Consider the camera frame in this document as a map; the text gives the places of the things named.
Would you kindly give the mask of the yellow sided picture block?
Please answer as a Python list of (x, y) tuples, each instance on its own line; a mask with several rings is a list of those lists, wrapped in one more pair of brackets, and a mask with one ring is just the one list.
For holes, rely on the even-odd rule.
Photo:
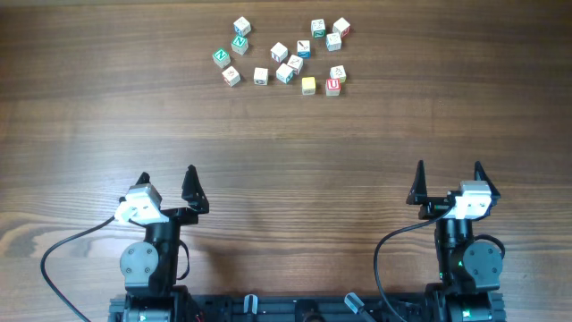
[(330, 70), (330, 78), (337, 79), (339, 82), (345, 82), (347, 73), (343, 65), (334, 66)]

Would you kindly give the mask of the blue sided picture block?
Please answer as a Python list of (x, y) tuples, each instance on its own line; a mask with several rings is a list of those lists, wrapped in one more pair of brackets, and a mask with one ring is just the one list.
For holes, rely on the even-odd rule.
[(340, 50), (342, 44), (340, 34), (337, 32), (327, 34), (325, 44), (327, 50), (330, 52)]

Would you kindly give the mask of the blue pattern wooden block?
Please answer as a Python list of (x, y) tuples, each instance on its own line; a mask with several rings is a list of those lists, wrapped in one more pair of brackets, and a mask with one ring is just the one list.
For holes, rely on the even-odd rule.
[(246, 37), (251, 31), (251, 24), (244, 16), (241, 16), (233, 23), (233, 28), (239, 36)]

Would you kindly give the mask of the upper green N block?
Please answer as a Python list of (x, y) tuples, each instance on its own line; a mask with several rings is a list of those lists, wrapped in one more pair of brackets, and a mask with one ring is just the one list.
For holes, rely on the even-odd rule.
[(231, 49), (233, 52), (244, 55), (248, 50), (248, 40), (245, 37), (236, 35), (231, 42)]

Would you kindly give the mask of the blue brush picture block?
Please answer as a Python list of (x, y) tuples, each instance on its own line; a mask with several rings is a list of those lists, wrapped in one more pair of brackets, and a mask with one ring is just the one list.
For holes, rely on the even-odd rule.
[(309, 40), (298, 40), (297, 41), (297, 56), (300, 58), (310, 58), (311, 57), (311, 46)]

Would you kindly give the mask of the lower green N block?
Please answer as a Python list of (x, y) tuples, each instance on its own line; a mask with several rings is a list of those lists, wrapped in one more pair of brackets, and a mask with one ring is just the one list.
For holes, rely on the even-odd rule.
[(213, 54), (212, 54), (214, 63), (220, 67), (220, 68), (224, 68), (225, 66), (229, 65), (231, 63), (231, 57), (229, 55), (229, 53), (224, 50), (223, 48), (218, 48)]

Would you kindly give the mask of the black picture wooden block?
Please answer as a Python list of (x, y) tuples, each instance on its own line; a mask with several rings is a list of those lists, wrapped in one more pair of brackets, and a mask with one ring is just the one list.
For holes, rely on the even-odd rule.
[(253, 80), (256, 85), (267, 85), (269, 79), (268, 70), (262, 67), (256, 67), (254, 70)]

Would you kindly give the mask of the white red-sided block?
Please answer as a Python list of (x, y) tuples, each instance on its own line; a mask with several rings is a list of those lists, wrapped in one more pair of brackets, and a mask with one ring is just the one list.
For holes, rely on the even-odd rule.
[(288, 48), (281, 42), (277, 42), (271, 48), (271, 57), (275, 62), (279, 64), (287, 57), (288, 53)]

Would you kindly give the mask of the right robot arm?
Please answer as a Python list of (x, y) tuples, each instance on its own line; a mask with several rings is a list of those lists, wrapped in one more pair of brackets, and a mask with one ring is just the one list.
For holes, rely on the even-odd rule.
[(501, 197), (480, 162), (474, 179), (445, 197), (427, 193), (425, 166), (417, 163), (407, 197), (418, 217), (435, 224), (440, 282), (425, 287), (426, 318), (441, 322), (501, 322), (507, 319), (500, 289), (504, 244), (489, 234), (475, 235), (473, 222), (491, 214)]

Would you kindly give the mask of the green Z wooden block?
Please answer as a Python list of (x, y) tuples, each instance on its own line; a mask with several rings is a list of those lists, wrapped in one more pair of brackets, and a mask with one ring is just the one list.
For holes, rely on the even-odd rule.
[(324, 19), (312, 20), (311, 32), (313, 38), (324, 38), (326, 35), (326, 27)]

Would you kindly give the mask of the red pattern tilted block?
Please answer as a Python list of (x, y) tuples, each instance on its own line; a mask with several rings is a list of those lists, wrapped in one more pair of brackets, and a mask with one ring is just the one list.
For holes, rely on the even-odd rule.
[(303, 64), (304, 64), (304, 59), (297, 55), (291, 55), (287, 62), (287, 65), (294, 71), (296, 75), (299, 75), (303, 67)]

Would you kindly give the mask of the teal sided wooden block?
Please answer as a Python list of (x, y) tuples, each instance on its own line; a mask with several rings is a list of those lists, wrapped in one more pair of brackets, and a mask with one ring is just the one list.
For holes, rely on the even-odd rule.
[(281, 64), (281, 66), (276, 70), (276, 79), (284, 84), (288, 84), (292, 77), (294, 76), (294, 70), (287, 64)]

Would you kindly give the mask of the red U wooden block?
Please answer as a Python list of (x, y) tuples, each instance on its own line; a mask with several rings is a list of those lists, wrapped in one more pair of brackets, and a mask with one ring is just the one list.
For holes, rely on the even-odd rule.
[(327, 79), (325, 83), (325, 92), (328, 97), (339, 96), (341, 93), (341, 83), (339, 79)]

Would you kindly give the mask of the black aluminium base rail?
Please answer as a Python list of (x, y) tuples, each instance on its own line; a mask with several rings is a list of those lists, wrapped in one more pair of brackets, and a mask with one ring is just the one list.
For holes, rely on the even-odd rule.
[(184, 300), (136, 301), (112, 299), (110, 321), (492, 321), (507, 319), (500, 293), (449, 296), (392, 293), (388, 303), (368, 296), (358, 297), (245, 297), (199, 295)]

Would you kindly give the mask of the red sided corner block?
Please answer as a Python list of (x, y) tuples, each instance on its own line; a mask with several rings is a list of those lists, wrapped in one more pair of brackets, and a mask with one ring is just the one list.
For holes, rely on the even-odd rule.
[(343, 17), (340, 17), (333, 25), (332, 31), (337, 33), (341, 38), (349, 34), (350, 23)]

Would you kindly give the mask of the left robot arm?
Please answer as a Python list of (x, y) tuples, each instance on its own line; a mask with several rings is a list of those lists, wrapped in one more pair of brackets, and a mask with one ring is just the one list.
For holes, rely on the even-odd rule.
[(197, 169), (189, 165), (181, 186), (182, 208), (162, 209), (162, 197), (142, 173), (120, 198), (114, 217), (145, 229), (143, 241), (132, 243), (120, 257), (126, 295), (110, 301), (110, 321), (175, 322), (203, 321), (202, 309), (179, 280), (189, 274), (186, 268), (177, 275), (179, 249), (188, 251), (181, 240), (181, 228), (195, 225), (209, 212), (209, 202), (198, 179)]

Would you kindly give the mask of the green n block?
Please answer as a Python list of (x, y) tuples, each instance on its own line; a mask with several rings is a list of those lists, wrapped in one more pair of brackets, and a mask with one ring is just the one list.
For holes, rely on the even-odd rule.
[(244, 55), (248, 50), (248, 40), (245, 37), (236, 35), (231, 42), (231, 49), (233, 52)]
[(214, 63), (220, 67), (220, 68), (224, 68), (225, 66), (229, 65), (231, 63), (231, 57), (229, 55), (229, 53), (224, 50), (223, 48), (218, 48), (213, 54), (212, 54)]

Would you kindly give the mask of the red picture wooden block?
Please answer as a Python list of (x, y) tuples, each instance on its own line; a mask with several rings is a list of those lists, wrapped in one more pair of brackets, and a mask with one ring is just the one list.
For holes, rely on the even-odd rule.
[(230, 66), (222, 72), (223, 80), (230, 86), (233, 87), (238, 84), (241, 80), (240, 73), (233, 67)]

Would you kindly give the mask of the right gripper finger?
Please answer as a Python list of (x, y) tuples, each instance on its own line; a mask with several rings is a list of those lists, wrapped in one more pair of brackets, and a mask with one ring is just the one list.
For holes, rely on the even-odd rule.
[(487, 183), (487, 185), (491, 190), (492, 199), (499, 199), (501, 197), (501, 194), (499, 193), (497, 188), (492, 183), (491, 179), (486, 174), (480, 161), (475, 162), (474, 177), (476, 181), (484, 181)]
[(424, 205), (427, 203), (427, 187), (425, 180), (425, 164), (419, 160), (416, 167), (415, 179), (406, 199), (408, 205)]

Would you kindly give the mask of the yellow wooden block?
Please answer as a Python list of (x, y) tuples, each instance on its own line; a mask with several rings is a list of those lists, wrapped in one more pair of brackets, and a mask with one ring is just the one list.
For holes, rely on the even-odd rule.
[(301, 88), (303, 95), (314, 95), (316, 91), (315, 77), (304, 77), (301, 80)]

